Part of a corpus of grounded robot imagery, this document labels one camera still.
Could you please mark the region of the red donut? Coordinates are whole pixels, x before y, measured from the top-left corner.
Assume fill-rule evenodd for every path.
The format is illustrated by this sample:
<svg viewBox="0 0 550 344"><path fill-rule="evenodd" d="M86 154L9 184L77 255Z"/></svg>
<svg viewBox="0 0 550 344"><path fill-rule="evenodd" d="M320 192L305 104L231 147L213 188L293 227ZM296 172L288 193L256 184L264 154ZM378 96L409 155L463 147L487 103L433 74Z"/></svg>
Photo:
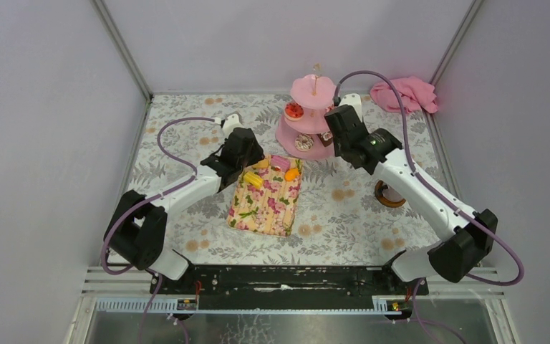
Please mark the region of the red donut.
<svg viewBox="0 0 550 344"><path fill-rule="evenodd" d="M290 121L298 121L304 116L304 109L296 102L289 102L284 108L284 115Z"/></svg>

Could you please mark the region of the chocolate cake piece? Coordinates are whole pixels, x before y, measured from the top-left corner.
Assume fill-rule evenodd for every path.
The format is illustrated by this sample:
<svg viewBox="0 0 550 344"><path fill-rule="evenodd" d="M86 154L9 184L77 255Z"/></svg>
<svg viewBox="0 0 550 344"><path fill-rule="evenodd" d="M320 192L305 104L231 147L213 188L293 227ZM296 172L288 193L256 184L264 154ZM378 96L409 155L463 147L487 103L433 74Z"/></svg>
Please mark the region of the chocolate cake piece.
<svg viewBox="0 0 550 344"><path fill-rule="evenodd" d="M330 131L319 133L317 137L324 147L327 147L333 143L333 135Z"/></svg>

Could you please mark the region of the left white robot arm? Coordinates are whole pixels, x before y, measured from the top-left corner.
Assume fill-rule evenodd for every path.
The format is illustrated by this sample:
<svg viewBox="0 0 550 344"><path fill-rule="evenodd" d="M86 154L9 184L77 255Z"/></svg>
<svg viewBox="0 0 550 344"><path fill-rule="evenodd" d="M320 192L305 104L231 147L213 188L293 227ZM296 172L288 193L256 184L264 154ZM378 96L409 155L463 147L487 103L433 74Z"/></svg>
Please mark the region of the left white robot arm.
<svg viewBox="0 0 550 344"><path fill-rule="evenodd" d="M233 129L222 147L201 161L189 177L147 197L125 192L103 239L103 252L114 252L138 270L166 278L178 295L193 287L187 269L190 261L174 249L165 248L166 227L182 211L237 182L243 170L264 159L264 151L249 128Z"/></svg>

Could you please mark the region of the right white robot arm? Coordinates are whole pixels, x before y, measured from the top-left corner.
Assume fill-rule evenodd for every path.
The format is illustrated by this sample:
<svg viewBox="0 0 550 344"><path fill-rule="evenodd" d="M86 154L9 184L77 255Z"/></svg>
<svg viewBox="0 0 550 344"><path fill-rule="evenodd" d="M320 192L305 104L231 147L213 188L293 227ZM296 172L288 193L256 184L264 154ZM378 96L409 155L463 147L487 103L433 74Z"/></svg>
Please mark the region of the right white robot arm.
<svg viewBox="0 0 550 344"><path fill-rule="evenodd" d="M410 165L402 143L389 131L369 132L351 105L340 105L324 116L333 135L337 157L362 168L389 189L396 191L439 238L420 249L407 249L388 262L382 286L391 295L402 294L410 282L438 275L459 282L492 249L493 240L480 230L479 222L495 232L498 219L488 209L477 212L453 197L417 166Z"/></svg>

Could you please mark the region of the chocolate drizzle donut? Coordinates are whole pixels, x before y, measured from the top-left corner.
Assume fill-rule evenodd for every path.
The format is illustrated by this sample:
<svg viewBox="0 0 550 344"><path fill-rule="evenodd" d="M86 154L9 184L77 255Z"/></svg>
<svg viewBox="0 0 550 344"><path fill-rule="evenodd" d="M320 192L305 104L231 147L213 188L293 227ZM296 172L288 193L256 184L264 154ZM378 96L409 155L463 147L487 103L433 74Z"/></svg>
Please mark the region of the chocolate drizzle donut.
<svg viewBox="0 0 550 344"><path fill-rule="evenodd" d="M305 133L299 133L294 140L294 147L300 152L308 152L314 146L314 139Z"/></svg>

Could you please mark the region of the purple mug black handle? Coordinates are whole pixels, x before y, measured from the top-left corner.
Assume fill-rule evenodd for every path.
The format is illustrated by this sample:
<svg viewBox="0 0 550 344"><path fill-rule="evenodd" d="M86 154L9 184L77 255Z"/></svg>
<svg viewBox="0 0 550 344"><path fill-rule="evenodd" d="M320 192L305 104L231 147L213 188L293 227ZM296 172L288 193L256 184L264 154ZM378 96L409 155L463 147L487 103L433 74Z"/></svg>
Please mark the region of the purple mug black handle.
<svg viewBox="0 0 550 344"><path fill-rule="evenodd" d="M383 188L382 197L387 203L394 204L395 206L405 202L404 198L396 192L396 190L389 188L388 186Z"/></svg>

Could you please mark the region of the brown wooden saucer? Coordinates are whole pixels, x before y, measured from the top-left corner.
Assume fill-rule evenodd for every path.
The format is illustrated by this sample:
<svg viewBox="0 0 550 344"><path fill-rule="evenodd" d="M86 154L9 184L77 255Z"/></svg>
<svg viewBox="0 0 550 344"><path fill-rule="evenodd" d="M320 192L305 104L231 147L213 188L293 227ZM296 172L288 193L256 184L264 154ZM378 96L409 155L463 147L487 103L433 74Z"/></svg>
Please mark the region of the brown wooden saucer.
<svg viewBox="0 0 550 344"><path fill-rule="evenodd" d="M384 181L378 181L375 186L375 198L389 208L398 208L405 204L406 200L395 189Z"/></svg>

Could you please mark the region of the floral dessert tray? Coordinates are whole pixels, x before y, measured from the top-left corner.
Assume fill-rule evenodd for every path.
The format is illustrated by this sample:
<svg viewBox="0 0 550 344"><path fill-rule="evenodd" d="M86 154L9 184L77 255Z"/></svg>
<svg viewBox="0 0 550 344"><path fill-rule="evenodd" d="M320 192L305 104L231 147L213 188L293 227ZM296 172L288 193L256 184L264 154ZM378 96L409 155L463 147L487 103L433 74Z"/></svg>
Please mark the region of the floral dessert tray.
<svg viewBox="0 0 550 344"><path fill-rule="evenodd" d="M243 170L233 193L226 223L241 231L287 237L296 217L303 161L287 157L291 161L290 168L298 168L301 172L299 179L288 182L284 180L285 172L270 166L271 156L265 155L269 159L268 168L254 169L249 166ZM243 175L249 171L263 178L262 188L254 188L243 181Z"/></svg>

